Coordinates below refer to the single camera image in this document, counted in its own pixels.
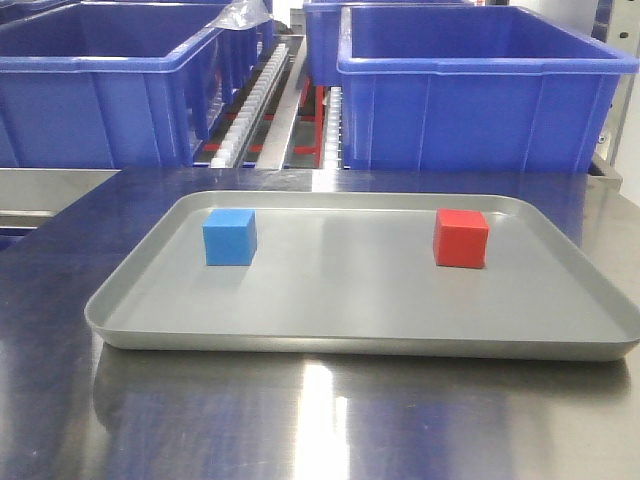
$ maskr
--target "table surface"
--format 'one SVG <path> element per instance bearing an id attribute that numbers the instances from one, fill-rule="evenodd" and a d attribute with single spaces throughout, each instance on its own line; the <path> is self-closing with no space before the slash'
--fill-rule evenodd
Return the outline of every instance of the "table surface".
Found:
<path id="1" fill-rule="evenodd" d="M 639 478 L 640 348 L 562 363 L 103 345 L 88 298 L 176 200 L 212 189 L 518 197 L 640 303 L 640 209 L 586 176 L 123 171 L 0 253 L 0 478 Z"/>

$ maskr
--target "gray tray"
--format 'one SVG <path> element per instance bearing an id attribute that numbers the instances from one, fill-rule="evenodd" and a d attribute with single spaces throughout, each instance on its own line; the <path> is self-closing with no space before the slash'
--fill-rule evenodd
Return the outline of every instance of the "gray tray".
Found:
<path id="1" fill-rule="evenodd" d="M 214 207 L 255 208 L 250 267 L 207 267 Z M 437 208 L 481 210 L 487 268 L 437 267 Z M 533 206 L 497 196 L 202 192 L 87 304 L 115 347 L 613 360 L 640 313 Z"/>

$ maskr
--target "blue plastic bin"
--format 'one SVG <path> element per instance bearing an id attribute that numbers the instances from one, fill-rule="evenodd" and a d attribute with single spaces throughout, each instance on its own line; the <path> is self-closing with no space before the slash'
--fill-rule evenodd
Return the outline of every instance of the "blue plastic bin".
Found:
<path id="1" fill-rule="evenodd" d="M 0 24 L 36 15 L 72 0 L 0 0 Z"/>
<path id="2" fill-rule="evenodd" d="M 424 5 L 470 4 L 467 0 L 369 0 L 345 2 L 335 0 L 307 0 L 302 5 L 307 23 L 308 59 L 311 78 L 315 85 L 339 86 L 340 74 L 336 70 L 338 37 L 340 36 L 340 11 L 344 6 L 372 3 L 416 3 Z"/>
<path id="3" fill-rule="evenodd" d="M 517 7 L 346 7 L 353 169 L 586 172 L 638 60 Z"/>
<path id="4" fill-rule="evenodd" d="M 0 26 L 0 166 L 187 166 L 224 107 L 221 6 L 89 2 Z"/>

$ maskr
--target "cube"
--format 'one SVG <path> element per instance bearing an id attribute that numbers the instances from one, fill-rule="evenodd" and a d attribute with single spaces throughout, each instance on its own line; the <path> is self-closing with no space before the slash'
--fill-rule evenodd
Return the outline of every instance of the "cube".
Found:
<path id="1" fill-rule="evenodd" d="M 207 265 L 251 265 L 256 252 L 256 212 L 216 209 L 202 224 Z"/>
<path id="2" fill-rule="evenodd" d="M 439 209 L 433 236 L 436 264 L 484 268 L 489 225 L 481 212 Z"/>

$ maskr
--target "blue cube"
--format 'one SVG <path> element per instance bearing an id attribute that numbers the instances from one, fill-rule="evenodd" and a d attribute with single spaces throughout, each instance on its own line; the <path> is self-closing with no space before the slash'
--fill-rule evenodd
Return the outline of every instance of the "blue cube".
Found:
<path id="1" fill-rule="evenodd" d="M 202 224 L 207 265 L 251 265 L 258 246 L 256 212 L 222 208 Z"/>

